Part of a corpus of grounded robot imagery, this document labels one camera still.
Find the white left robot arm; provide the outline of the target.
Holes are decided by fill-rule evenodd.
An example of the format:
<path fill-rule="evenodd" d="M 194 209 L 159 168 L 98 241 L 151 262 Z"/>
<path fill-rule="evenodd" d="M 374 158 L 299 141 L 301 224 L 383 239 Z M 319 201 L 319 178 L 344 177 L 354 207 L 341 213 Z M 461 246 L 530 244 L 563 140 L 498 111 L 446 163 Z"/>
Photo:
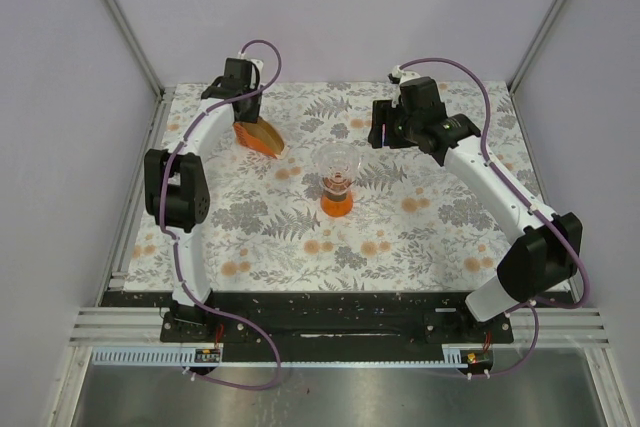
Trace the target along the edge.
<path fill-rule="evenodd" d="M 217 329 L 215 315 L 202 308 L 212 293 L 202 250 L 202 224 L 210 207 L 204 156 L 244 114 L 257 118 L 262 69 L 262 61 L 243 54 L 228 58 L 223 74 L 202 93 L 181 138 L 144 157 L 145 208 L 170 239 L 171 319 L 196 342 L 209 340 Z"/>

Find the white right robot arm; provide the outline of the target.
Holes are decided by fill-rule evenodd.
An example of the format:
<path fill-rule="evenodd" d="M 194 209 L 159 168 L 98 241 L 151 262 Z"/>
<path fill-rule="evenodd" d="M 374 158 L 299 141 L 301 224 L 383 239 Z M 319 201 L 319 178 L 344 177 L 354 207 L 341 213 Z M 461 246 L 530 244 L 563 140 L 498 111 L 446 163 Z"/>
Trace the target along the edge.
<path fill-rule="evenodd" d="M 432 78 L 405 75 L 395 99 L 374 101 L 368 142 L 374 149 L 416 147 L 431 156 L 473 192 L 510 244 L 495 276 L 466 297 L 468 310 L 456 316 L 462 340 L 480 341 L 491 319 L 578 273 L 580 220 L 538 202 L 490 152 L 472 120 L 447 113 Z"/>

